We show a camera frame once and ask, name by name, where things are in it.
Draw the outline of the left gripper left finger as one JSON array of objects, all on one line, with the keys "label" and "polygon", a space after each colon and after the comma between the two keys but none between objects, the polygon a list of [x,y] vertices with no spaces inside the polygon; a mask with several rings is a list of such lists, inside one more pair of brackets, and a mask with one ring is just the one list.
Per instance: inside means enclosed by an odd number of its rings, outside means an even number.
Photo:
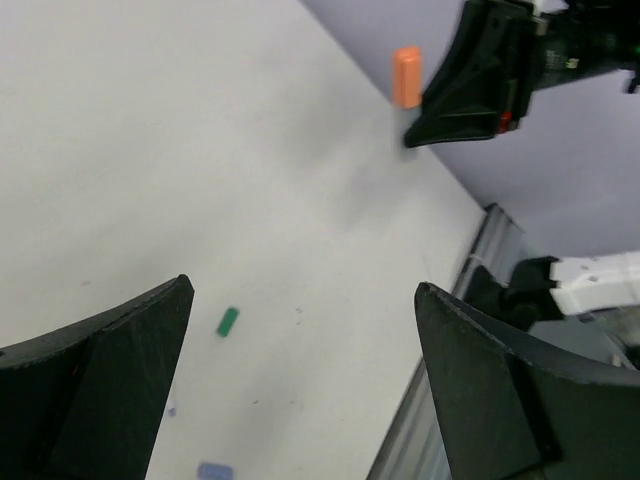
[{"label": "left gripper left finger", "polygon": [[193,298],[180,275],[2,348],[2,478],[144,478]]}]

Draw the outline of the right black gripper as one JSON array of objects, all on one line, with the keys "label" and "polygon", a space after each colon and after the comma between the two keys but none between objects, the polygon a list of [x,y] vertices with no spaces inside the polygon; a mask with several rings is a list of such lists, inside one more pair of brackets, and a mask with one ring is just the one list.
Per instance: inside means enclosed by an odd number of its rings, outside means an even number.
[{"label": "right black gripper", "polygon": [[546,12],[532,1],[467,1],[404,146],[491,139],[515,117],[519,93],[618,70],[631,73],[623,91],[635,93],[637,1],[567,1]]}]

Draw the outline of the orange highlighter cap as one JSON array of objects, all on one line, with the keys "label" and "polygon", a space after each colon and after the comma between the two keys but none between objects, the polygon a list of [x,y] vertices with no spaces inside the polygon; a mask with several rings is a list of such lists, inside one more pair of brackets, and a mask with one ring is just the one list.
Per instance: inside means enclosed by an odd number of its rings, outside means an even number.
[{"label": "orange highlighter cap", "polygon": [[397,49],[392,61],[392,99],[403,109],[416,108],[421,102],[422,53],[418,46]]}]

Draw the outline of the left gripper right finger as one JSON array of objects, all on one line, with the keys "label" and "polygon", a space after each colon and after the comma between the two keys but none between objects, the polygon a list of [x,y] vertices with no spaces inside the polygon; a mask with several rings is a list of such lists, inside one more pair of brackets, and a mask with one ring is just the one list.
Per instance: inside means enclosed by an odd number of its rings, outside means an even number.
[{"label": "left gripper right finger", "polygon": [[517,359],[513,379],[539,456],[508,477],[473,479],[638,478],[638,372],[514,329],[520,336],[505,344]]}]

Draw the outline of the blue pen cap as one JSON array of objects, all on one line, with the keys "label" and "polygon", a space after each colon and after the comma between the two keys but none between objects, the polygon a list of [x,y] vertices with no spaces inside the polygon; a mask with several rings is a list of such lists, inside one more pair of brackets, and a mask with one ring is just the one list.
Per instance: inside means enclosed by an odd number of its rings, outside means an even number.
[{"label": "blue pen cap", "polygon": [[233,480],[234,470],[229,465],[201,462],[197,468],[198,480]]}]

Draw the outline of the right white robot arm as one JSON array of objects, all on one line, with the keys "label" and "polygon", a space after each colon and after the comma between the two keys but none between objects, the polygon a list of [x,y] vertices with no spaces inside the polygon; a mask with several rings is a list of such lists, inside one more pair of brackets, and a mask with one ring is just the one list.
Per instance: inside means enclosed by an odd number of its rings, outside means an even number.
[{"label": "right white robot arm", "polygon": [[[635,1],[569,1],[544,13],[529,1],[467,1],[403,145],[492,139],[519,127],[535,92],[617,70],[639,70]],[[639,320],[637,253],[530,258],[506,285],[486,270],[474,281],[467,300],[476,309],[523,331],[569,317],[598,322],[616,362],[638,366],[638,346],[615,326],[624,309]]]}]

